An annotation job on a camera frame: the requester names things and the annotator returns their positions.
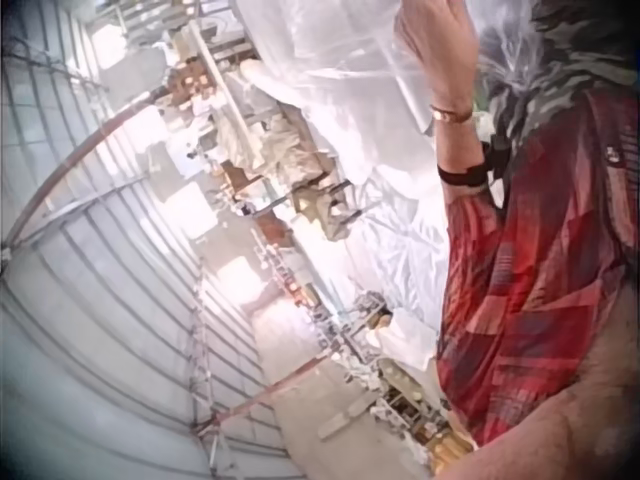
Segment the person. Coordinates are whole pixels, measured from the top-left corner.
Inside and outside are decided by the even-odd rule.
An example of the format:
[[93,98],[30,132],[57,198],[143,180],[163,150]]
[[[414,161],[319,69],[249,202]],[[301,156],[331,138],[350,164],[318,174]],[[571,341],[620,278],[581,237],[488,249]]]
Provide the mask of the person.
[[[449,222],[438,377],[481,447],[443,479],[614,478],[639,438],[639,103],[616,6],[532,2],[539,57],[514,88],[464,0],[402,2]],[[501,208],[470,120],[478,86],[510,150]]]

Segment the plaid shirt sleeve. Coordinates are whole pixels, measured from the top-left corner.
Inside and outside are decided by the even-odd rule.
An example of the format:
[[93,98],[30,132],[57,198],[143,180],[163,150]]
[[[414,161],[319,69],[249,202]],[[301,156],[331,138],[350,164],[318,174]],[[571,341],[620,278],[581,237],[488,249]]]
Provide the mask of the plaid shirt sleeve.
[[513,160],[504,212],[487,190],[447,208],[438,376],[479,445],[573,381],[623,277],[637,278],[636,107],[582,95]]

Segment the hand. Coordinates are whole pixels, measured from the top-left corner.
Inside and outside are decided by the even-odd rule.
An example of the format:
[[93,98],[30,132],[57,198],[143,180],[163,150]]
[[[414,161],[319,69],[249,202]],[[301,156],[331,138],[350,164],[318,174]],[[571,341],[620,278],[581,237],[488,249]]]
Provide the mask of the hand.
[[403,0],[396,34],[422,64],[433,106],[470,112],[478,39],[465,0]]

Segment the gold bracelet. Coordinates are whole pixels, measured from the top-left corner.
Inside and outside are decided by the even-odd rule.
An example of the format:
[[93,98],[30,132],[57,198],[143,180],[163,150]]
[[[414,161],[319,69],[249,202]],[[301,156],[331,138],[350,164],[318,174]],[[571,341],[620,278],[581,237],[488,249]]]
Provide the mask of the gold bracelet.
[[443,123],[467,123],[473,116],[473,109],[460,115],[459,113],[442,110],[431,105],[431,111],[433,112],[433,118]]

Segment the curved metal wall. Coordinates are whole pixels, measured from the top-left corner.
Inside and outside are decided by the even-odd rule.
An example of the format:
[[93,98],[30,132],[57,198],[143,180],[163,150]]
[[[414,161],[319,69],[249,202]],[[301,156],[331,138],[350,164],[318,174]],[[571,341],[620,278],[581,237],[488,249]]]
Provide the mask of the curved metal wall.
[[[3,25],[2,233],[38,185],[112,112],[83,25],[56,2],[14,6]],[[211,478],[189,432],[206,412],[189,392],[200,262],[163,218],[124,129],[49,196],[61,217],[14,252],[3,274],[2,455],[26,478]],[[216,406],[263,388],[253,331],[205,275]],[[226,428],[244,478],[303,478],[273,409]],[[220,472],[223,477],[232,473]]]

